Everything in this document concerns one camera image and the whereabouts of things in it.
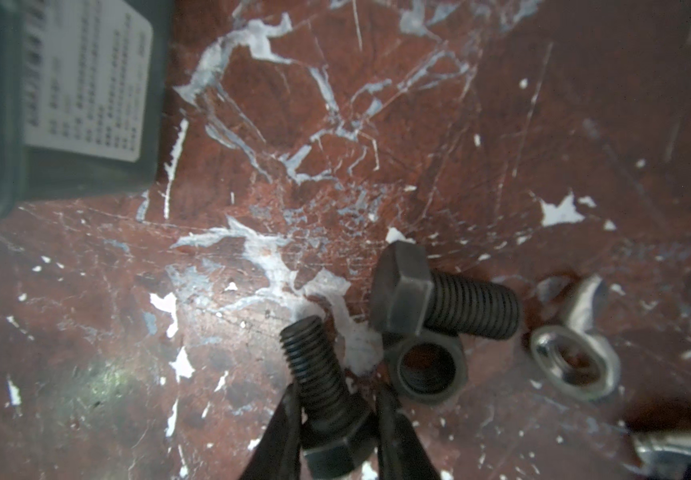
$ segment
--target dark metal nut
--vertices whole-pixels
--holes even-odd
[[[351,396],[358,418],[337,436],[322,437],[302,426],[302,454],[313,478],[338,478],[348,475],[369,458],[377,446],[377,418],[359,395]]]
[[[435,405],[452,397],[468,380],[459,335],[422,329],[417,336],[383,334],[391,384],[400,396]]]
[[[425,249],[408,242],[390,244],[372,278],[370,326],[379,332],[417,335],[433,288]]]

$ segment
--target threaded hole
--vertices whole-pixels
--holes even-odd
[[[581,343],[566,336],[542,338],[537,353],[554,376],[570,385],[586,386],[601,378],[601,368],[590,353]]]
[[[404,354],[398,372],[408,389],[435,395],[444,392],[455,379],[455,360],[439,345],[422,343]]]

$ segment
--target scratched red surface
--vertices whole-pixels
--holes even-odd
[[[170,52],[144,196],[0,221],[0,478],[236,478],[296,315],[385,379],[363,322],[391,227],[527,305],[464,339],[456,398],[406,403],[445,479],[635,478],[627,429],[691,422],[691,0],[180,0]],[[593,272],[623,375],[586,404],[523,336]]]

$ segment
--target black bolt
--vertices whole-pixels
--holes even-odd
[[[437,271],[431,272],[431,278],[434,289],[425,314],[428,328],[504,340],[519,327],[523,309],[510,288]]]
[[[308,416],[300,440],[311,475],[347,475],[377,445],[375,415],[364,398],[349,393],[346,376],[319,317],[293,323],[280,337]]]
[[[422,246],[398,241],[380,255],[369,318],[379,332],[417,336],[425,327],[504,340],[513,336],[522,318],[513,290],[431,271]]]

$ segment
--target threaded shaft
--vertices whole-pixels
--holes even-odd
[[[523,308],[510,288],[435,271],[431,277],[434,291],[425,315],[428,328],[495,340],[505,340],[516,332]]]
[[[330,432],[347,425],[352,416],[351,395],[321,319],[309,316],[295,322],[280,337],[311,425],[324,425]]]

